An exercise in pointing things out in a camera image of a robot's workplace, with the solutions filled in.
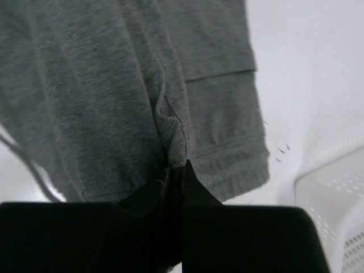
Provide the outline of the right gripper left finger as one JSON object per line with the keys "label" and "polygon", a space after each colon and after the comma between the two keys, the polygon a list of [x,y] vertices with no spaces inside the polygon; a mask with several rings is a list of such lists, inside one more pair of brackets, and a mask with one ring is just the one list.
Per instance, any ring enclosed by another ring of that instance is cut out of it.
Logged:
{"label": "right gripper left finger", "polygon": [[182,171],[120,202],[1,204],[2,272],[168,272],[181,262]]}

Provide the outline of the white plastic basket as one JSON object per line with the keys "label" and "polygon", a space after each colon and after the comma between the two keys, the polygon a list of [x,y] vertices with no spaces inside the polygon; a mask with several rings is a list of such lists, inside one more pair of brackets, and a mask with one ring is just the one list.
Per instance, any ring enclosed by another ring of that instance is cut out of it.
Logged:
{"label": "white plastic basket", "polygon": [[313,220],[332,272],[363,272],[363,149],[300,178],[295,203]]}

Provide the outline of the grey shorts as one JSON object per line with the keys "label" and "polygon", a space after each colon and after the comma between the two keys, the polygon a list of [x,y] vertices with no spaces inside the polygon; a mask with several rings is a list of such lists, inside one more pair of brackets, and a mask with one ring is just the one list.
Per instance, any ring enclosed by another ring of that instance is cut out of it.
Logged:
{"label": "grey shorts", "polygon": [[1,2],[1,125],[67,201],[264,185],[255,71],[245,1]]}

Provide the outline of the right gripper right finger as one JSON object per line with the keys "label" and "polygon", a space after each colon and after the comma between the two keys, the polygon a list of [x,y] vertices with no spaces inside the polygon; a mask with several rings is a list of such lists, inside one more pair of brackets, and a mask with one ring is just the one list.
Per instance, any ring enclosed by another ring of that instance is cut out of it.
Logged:
{"label": "right gripper right finger", "polygon": [[184,169],[184,272],[322,273],[329,266],[310,216],[289,206],[224,205]]}

